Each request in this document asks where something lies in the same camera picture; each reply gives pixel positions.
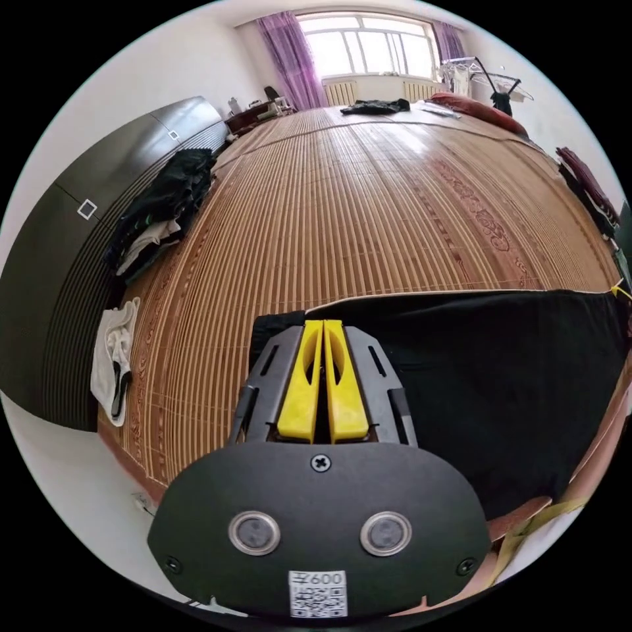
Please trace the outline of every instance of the qr code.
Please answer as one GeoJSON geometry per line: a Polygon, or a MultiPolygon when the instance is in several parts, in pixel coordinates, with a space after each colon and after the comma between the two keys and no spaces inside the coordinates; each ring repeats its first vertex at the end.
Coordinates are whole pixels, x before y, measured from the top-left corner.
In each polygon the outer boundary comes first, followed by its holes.
{"type": "Polygon", "coordinates": [[[347,616],[347,581],[344,571],[290,571],[290,609],[293,617],[347,616]]]}

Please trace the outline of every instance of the ceiling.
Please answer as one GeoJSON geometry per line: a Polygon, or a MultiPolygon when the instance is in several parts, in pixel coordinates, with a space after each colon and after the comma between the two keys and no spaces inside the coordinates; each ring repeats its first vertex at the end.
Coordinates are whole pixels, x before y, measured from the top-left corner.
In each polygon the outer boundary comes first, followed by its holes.
{"type": "Polygon", "coordinates": [[[382,9],[398,13],[424,16],[441,20],[453,26],[470,28],[472,25],[454,13],[419,0],[216,0],[204,7],[213,18],[226,26],[239,26],[256,18],[280,11],[302,11],[306,9],[382,9]]]}

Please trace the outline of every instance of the wooden desk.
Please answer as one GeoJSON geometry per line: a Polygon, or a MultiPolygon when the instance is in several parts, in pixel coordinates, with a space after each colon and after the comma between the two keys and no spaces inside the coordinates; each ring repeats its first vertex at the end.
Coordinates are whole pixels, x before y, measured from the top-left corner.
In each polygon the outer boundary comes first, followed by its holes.
{"type": "Polygon", "coordinates": [[[235,114],[230,118],[226,119],[226,125],[230,130],[231,134],[235,136],[243,136],[247,134],[255,127],[269,121],[275,120],[279,116],[287,116],[287,114],[293,114],[295,112],[294,108],[286,112],[282,112],[277,117],[264,118],[263,120],[259,120],[258,116],[266,113],[269,110],[270,105],[274,103],[274,101],[267,101],[266,103],[261,103],[260,105],[255,105],[244,112],[240,112],[239,114],[235,114]]]}

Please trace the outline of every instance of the radiator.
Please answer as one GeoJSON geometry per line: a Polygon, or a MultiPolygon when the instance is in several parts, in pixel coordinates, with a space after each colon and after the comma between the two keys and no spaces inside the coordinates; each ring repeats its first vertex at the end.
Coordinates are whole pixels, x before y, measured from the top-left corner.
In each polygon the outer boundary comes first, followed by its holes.
{"type": "Polygon", "coordinates": [[[357,83],[340,81],[324,86],[329,105],[353,105],[357,99],[357,83]]]}
{"type": "Polygon", "coordinates": [[[421,82],[421,81],[405,81],[404,93],[406,99],[410,103],[417,103],[417,101],[424,101],[429,99],[433,94],[437,92],[443,92],[445,90],[443,84],[437,84],[434,82],[421,82]]]}

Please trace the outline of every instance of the purple curtain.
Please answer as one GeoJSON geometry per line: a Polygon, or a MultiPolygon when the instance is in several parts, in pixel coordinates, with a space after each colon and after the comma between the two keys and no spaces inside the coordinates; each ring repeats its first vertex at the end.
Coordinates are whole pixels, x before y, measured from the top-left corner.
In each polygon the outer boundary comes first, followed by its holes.
{"type": "Polygon", "coordinates": [[[314,66],[305,34],[294,13],[284,11],[257,20],[284,96],[297,110],[326,107],[327,97],[314,66]]]}
{"type": "MultiPolygon", "coordinates": [[[[463,50],[459,32],[451,24],[433,22],[433,31],[436,47],[439,49],[440,64],[448,59],[465,57],[465,51],[463,50]]],[[[443,77],[443,82],[451,91],[454,91],[452,82],[449,81],[447,77],[443,77]]]]}

